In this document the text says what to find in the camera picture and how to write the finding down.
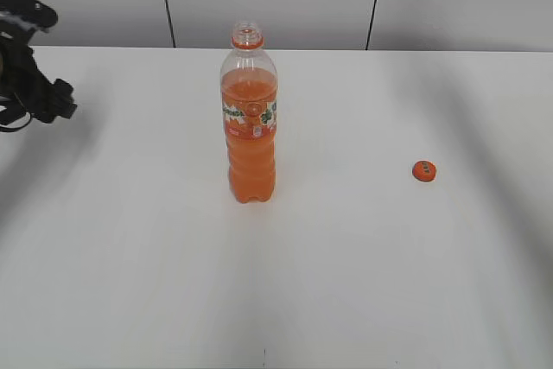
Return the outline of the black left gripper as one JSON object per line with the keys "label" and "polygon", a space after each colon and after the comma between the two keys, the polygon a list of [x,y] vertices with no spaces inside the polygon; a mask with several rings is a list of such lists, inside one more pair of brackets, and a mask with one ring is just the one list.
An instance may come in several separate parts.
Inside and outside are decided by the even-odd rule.
{"label": "black left gripper", "polygon": [[1,131],[17,132],[38,120],[69,119],[77,109],[73,87],[50,81],[39,69],[29,43],[58,22],[54,9],[39,0],[1,0]]}

